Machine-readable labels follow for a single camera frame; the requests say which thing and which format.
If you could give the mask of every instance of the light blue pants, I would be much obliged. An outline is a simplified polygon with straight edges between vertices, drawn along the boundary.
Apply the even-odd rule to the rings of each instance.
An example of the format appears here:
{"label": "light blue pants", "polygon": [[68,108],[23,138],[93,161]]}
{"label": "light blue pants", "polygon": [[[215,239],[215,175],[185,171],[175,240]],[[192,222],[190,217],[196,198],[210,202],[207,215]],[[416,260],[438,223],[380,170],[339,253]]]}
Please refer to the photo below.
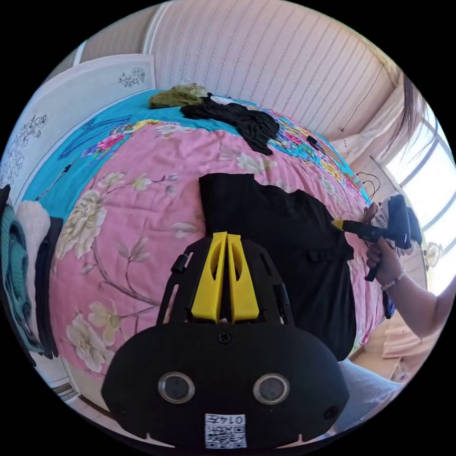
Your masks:
{"label": "light blue pants", "polygon": [[337,433],[358,424],[367,413],[404,386],[357,366],[350,360],[341,361],[339,365],[347,383],[350,399],[334,424]]}

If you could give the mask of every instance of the green knitted cloth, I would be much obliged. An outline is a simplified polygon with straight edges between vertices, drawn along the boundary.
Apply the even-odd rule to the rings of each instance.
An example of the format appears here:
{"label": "green knitted cloth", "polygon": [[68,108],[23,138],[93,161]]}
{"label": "green knitted cloth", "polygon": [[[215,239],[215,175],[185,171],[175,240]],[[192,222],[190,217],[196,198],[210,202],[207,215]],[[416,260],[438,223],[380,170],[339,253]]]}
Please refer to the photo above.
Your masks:
{"label": "green knitted cloth", "polygon": [[14,209],[8,205],[1,217],[0,239],[3,288],[8,297],[11,316],[27,350],[41,352],[43,348],[35,340],[27,323],[31,304],[26,286],[29,258],[25,236],[16,220]]}
{"label": "green knitted cloth", "polygon": [[206,88],[198,84],[176,85],[175,87],[152,95],[149,99],[151,109],[173,108],[200,105],[201,97],[208,96]]}

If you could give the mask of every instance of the long hair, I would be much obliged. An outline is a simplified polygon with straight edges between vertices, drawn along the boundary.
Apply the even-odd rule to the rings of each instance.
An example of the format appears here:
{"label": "long hair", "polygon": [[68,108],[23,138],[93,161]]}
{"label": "long hair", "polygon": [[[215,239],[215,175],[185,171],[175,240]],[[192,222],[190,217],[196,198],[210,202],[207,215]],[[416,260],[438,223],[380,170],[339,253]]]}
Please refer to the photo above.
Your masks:
{"label": "long hair", "polygon": [[[410,142],[413,135],[417,132],[418,128],[418,133],[421,133],[421,129],[424,126],[423,119],[426,118],[428,114],[428,106],[423,95],[405,74],[403,77],[402,86],[404,90],[404,107],[400,114],[396,129],[394,130],[393,136],[391,137],[386,150],[388,151],[399,137],[406,135],[408,147],[404,149],[404,153],[402,155],[402,158],[404,158],[407,151],[410,150],[414,144],[410,144]],[[435,131],[432,139],[420,151],[418,151],[414,157],[423,152],[423,150],[425,150],[435,140],[437,136],[437,129],[438,122],[436,119],[434,126]]]}

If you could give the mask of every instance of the pink floral bedspread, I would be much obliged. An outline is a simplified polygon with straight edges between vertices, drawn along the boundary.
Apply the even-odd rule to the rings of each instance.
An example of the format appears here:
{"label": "pink floral bedspread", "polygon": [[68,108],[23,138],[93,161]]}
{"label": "pink floral bedspread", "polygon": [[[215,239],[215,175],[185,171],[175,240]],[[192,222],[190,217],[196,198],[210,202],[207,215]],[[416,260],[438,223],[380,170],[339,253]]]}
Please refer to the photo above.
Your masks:
{"label": "pink floral bedspread", "polygon": [[[155,325],[170,268],[205,235],[199,177],[253,173],[261,184],[306,191],[335,218],[358,219],[365,207],[331,159],[321,167],[275,151],[264,156],[240,137],[179,124],[146,124],[86,186],[59,237],[49,305],[58,350],[77,368],[103,377],[115,351]],[[381,291],[364,280],[366,246],[347,235],[357,337],[383,318]]]}

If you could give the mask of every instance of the black handle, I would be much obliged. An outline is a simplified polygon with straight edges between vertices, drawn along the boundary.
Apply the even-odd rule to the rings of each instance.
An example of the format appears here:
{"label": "black handle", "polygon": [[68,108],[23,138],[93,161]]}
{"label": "black handle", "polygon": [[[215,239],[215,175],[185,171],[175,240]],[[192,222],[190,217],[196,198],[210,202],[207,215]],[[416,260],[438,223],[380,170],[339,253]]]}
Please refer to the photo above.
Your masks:
{"label": "black handle", "polygon": [[368,282],[373,282],[375,279],[375,276],[377,275],[377,273],[379,271],[379,267],[380,267],[380,263],[377,263],[376,266],[371,267],[369,269],[369,273],[366,275],[366,277],[364,279],[367,280]]}

